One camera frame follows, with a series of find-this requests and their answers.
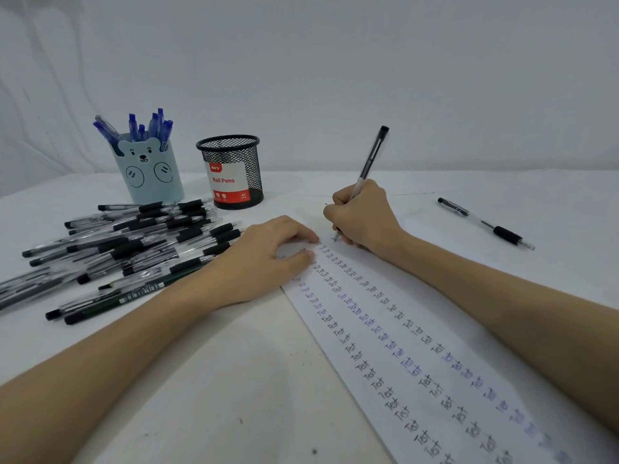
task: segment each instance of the white table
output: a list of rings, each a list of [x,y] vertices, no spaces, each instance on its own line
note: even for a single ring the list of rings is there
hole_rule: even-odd
[[[372,177],[387,188],[398,215],[413,215],[531,280],[619,307],[619,172],[376,171]],[[188,199],[209,194],[204,174],[182,178]],[[325,228],[324,204],[356,178],[354,172],[265,172],[263,203],[221,213],[245,224],[291,213]],[[458,220],[436,204],[438,196],[522,234],[537,250],[518,251]],[[0,279],[28,270],[21,251],[61,236],[64,221],[94,213],[98,203],[125,201],[115,174],[74,174],[0,199]],[[138,304],[73,327],[44,319],[46,311],[93,288],[72,286],[0,313],[0,383]],[[124,396],[75,460],[206,461],[391,462],[281,291],[197,325]]]

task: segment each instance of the forearm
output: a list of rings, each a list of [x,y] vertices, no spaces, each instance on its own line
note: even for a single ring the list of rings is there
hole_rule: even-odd
[[[180,288],[1,386],[0,461],[70,461],[151,362],[216,307],[183,299]]]
[[[619,311],[478,264],[404,232],[378,244],[375,252],[443,293],[619,434]]]

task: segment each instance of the person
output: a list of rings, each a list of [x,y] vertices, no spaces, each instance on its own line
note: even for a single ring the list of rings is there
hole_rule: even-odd
[[[324,216],[367,249],[442,292],[585,410],[619,433],[619,311],[522,280],[407,234],[372,180]],[[312,263],[278,259],[292,239],[317,242],[289,217],[250,226],[202,270],[0,387],[0,461],[66,463],[119,397],[175,339],[222,307],[250,301]]]

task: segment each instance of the person's left hand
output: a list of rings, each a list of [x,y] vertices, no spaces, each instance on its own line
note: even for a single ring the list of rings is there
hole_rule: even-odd
[[[311,250],[277,258],[277,248],[296,239],[318,242],[310,228],[287,216],[252,225],[226,252],[174,287],[198,303],[203,299],[209,309],[266,295],[292,280],[314,260]]]

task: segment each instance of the paper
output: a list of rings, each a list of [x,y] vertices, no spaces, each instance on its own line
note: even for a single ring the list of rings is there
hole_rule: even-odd
[[[330,237],[280,250],[316,253],[283,288],[398,462],[619,460],[614,436],[459,308]]]

